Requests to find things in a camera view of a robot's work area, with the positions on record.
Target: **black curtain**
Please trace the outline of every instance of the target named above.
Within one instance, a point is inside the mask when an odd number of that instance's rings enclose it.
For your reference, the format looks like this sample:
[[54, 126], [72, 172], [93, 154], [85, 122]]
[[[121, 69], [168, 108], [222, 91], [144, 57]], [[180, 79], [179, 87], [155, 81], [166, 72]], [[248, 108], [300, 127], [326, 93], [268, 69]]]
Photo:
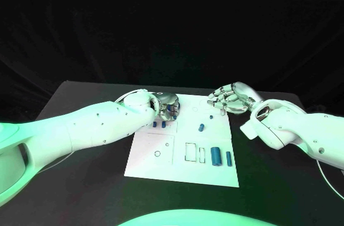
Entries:
[[33, 120], [64, 80], [241, 81], [342, 114], [342, 14], [340, 0], [0, 0], [0, 120]]

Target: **black table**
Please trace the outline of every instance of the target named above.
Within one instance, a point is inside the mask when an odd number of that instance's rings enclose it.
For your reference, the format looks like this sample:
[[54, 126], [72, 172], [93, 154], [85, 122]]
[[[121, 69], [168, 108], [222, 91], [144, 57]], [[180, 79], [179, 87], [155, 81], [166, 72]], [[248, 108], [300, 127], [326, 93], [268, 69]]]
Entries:
[[[66, 81], [37, 120], [114, 101], [140, 88], [193, 95], [212, 92], [200, 88]], [[260, 94], [265, 99], [283, 99], [301, 107], [294, 94]], [[147, 213], [171, 209], [222, 211], [286, 226], [344, 225], [344, 201], [320, 177], [314, 160], [294, 145], [274, 150], [258, 138], [249, 141], [239, 130], [248, 115], [228, 116], [239, 188], [124, 177], [129, 135], [108, 145], [75, 152], [37, 174], [0, 208], [0, 225], [116, 225]], [[342, 186], [339, 170], [322, 166]]]

